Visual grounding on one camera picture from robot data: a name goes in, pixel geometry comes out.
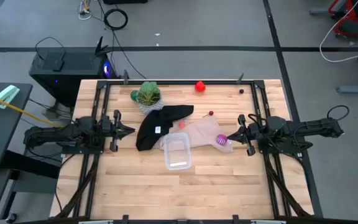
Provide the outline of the beige cloth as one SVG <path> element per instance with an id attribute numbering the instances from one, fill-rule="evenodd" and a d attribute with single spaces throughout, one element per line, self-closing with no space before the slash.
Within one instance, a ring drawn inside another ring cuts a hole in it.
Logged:
<path id="1" fill-rule="evenodd" d="M 180 128 L 180 122 L 185 123 L 184 128 Z M 222 146 L 216 142 L 218 134 L 223 134 L 223 130 L 218 124 L 215 116 L 207 116 L 194 122 L 187 122 L 184 119 L 173 122 L 173 127 L 170 128 L 169 134 L 172 133 L 186 133 L 189 136 L 190 147 L 211 146 L 223 153 L 232 153 L 234 150 L 230 143 Z M 163 137 L 155 143 L 154 148 L 163 150 Z"/>

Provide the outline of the mint green stapler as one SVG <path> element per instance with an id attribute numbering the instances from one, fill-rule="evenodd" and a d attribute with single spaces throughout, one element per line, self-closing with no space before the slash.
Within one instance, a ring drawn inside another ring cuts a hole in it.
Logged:
<path id="1" fill-rule="evenodd" d="M 9 85 L 0 92 L 0 100 L 9 104 L 19 92 L 20 89 L 18 87 Z"/>

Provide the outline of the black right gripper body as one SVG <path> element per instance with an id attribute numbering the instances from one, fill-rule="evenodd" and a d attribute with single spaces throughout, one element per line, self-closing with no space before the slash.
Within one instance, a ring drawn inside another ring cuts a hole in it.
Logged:
<path id="1" fill-rule="evenodd" d="M 240 128 L 239 128 L 239 134 L 240 134 L 240 139 L 242 143 L 246 143 L 248 146 L 248 150 L 247 150 L 247 154 L 248 156 L 253 156 L 255 154 L 255 148 L 252 145 L 252 135 L 250 133 L 249 128 L 246 125 L 246 119 L 245 116 L 243 114 L 240 114 L 238 117 L 238 123 L 240 124 Z"/>

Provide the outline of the black computer tower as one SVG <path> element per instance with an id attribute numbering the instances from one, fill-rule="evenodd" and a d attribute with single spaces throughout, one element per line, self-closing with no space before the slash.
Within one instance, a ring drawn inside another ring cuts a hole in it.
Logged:
<path id="1" fill-rule="evenodd" d="M 93 49 L 36 47 L 29 75 L 59 103 L 74 107 L 82 80 L 118 78 L 102 41 Z"/>

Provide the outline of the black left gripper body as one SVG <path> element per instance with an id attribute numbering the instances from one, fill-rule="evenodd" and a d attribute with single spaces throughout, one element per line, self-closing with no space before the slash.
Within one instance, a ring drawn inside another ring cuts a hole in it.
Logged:
<path id="1" fill-rule="evenodd" d="M 120 112 L 119 110 L 114 110 L 114 115 L 113 115 L 114 121 L 112 122 L 112 130 L 110 133 L 106 133 L 104 134 L 106 137 L 112 137 L 112 141 L 110 143 L 110 150 L 112 152 L 117 152 L 118 151 L 118 146 L 117 146 L 117 134 L 118 134 L 118 124 L 119 124 L 119 120 L 120 120 Z"/>

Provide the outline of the red and black stool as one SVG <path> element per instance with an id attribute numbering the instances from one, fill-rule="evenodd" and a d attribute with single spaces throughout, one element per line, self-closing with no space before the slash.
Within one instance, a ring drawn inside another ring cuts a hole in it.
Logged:
<path id="1" fill-rule="evenodd" d="M 334 0 L 328 12 L 338 19 L 334 26 L 336 35 L 358 37 L 358 0 Z"/>

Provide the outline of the green plant in patterned pot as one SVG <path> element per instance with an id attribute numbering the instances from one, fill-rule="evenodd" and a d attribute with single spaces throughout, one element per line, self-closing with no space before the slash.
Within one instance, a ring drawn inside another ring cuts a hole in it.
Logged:
<path id="1" fill-rule="evenodd" d="M 141 112 L 148 115 L 163 108 L 162 94 L 156 82 L 143 82 L 137 92 L 137 103 Z"/>

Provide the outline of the black cloth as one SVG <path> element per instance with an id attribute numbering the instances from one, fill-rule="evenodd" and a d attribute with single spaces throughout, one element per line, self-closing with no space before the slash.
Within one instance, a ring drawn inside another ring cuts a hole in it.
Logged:
<path id="1" fill-rule="evenodd" d="M 139 128 L 135 143 L 137 150 L 151 150 L 160 137 L 169 133 L 174 121 L 186 118 L 193 111 L 193 105 L 172 105 L 150 112 Z"/>

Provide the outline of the clear plastic tupperware container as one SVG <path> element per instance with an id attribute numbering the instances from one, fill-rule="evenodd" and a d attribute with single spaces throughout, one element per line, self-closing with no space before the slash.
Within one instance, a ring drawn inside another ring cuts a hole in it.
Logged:
<path id="1" fill-rule="evenodd" d="M 192 166 L 190 140 L 186 133 L 165 135 L 162 146 L 168 170 L 187 170 Z"/>

